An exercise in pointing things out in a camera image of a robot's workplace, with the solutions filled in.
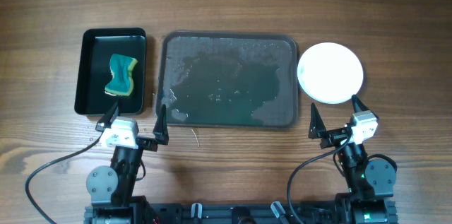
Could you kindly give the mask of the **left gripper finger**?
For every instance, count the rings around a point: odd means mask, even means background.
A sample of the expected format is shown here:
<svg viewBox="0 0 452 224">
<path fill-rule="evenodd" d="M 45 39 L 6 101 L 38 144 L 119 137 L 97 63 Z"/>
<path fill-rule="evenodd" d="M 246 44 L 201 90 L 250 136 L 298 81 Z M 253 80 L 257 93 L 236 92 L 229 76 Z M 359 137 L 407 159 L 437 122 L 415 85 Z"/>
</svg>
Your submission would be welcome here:
<svg viewBox="0 0 452 224">
<path fill-rule="evenodd" d="M 157 116 L 157 120 L 153 129 L 155 140 L 158 144 L 167 145 L 169 142 L 169 132 L 167 128 L 166 105 L 163 104 Z"/>
<path fill-rule="evenodd" d="M 112 107 L 98 120 L 95 130 L 96 131 L 104 131 L 105 129 L 109 129 L 112 125 L 112 122 L 119 115 L 119 102 L 116 101 Z"/>
</svg>

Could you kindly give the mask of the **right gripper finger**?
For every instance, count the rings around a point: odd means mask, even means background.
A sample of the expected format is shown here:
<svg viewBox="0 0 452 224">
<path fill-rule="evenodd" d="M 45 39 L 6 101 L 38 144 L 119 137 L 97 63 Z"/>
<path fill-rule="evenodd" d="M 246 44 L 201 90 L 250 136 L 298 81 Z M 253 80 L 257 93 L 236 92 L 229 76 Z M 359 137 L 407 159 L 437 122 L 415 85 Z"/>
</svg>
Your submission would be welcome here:
<svg viewBox="0 0 452 224">
<path fill-rule="evenodd" d="M 356 96 L 351 97 L 354 113 L 369 111 L 369 108 Z"/>
<path fill-rule="evenodd" d="M 326 127 L 314 103 L 311 103 L 311 116 L 309 125 L 309 135 L 311 139 L 323 138 L 326 135 Z"/>
</svg>

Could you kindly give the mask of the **white plate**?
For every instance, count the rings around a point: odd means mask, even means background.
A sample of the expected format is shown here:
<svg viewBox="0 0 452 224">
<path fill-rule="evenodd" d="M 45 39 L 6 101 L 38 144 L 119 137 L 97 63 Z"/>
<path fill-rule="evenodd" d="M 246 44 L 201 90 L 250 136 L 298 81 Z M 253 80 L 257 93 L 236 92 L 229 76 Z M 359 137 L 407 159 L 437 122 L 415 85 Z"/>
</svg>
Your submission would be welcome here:
<svg viewBox="0 0 452 224">
<path fill-rule="evenodd" d="M 308 48 L 297 65 L 297 79 L 312 99 L 340 104 L 357 94 L 364 82 L 364 69 L 349 48 L 322 42 Z"/>
</svg>

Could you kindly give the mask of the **green yellow sponge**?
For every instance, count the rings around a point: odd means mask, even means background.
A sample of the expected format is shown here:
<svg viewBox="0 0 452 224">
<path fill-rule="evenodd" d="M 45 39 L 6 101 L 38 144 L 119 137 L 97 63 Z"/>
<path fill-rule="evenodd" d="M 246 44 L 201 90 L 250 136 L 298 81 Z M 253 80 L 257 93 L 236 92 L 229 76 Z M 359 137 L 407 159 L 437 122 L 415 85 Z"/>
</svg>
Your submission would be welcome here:
<svg viewBox="0 0 452 224">
<path fill-rule="evenodd" d="M 135 58 L 113 54 L 109 61 L 112 79 L 105 86 L 106 94 L 130 96 L 134 89 L 132 73 L 137 63 Z"/>
</svg>

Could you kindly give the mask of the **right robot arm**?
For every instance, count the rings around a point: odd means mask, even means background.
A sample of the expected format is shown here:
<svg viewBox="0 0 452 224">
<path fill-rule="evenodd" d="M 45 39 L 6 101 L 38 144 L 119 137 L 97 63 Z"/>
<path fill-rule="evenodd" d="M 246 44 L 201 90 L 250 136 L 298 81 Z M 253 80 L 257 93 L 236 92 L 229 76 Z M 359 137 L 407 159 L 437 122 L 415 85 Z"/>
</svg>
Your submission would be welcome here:
<svg viewBox="0 0 452 224">
<path fill-rule="evenodd" d="M 345 178 L 348 193 L 332 201 L 315 203 L 310 209 L 316 223 L 397 223 L 394 195 L 397 165 L 382 154 L 368 155 L 364 142 L 374 136 L 379 117 L 361 100 L 351 97 L 354 113 L 339 129 L 327 130 L 315 104 L 311 104 L 309 138 L 320 147 L 333 149 L 333 161 Z"/>
</svg>

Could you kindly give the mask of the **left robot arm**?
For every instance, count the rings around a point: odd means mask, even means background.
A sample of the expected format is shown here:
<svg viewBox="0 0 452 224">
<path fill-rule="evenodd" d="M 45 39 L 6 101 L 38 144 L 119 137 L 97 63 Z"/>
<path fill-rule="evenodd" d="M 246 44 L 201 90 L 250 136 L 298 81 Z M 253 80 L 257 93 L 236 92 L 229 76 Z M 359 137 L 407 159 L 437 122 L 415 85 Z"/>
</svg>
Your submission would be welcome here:
<svg viewBox="0 0 452 224">
<path fill-rule="evenodd" d="M 154 137 L 138 134 L 135 119 L 119 115 L 116 102 L 97 122 L 95 129 L 101 133 L 102 146 L 113 146 L 110 165 L 96 167 L 88 175 L 86 189 L 91 205 L 85 209 L 85 224 L 105 223 L 159 223 L 158 214 L 144 196 L 134 196 L 138 170 L 143 167 L 144 151 L 157 151 L 159 145 L 167 145 L 166 106 L 158 112 L 153 129 Z"/>
</svg>

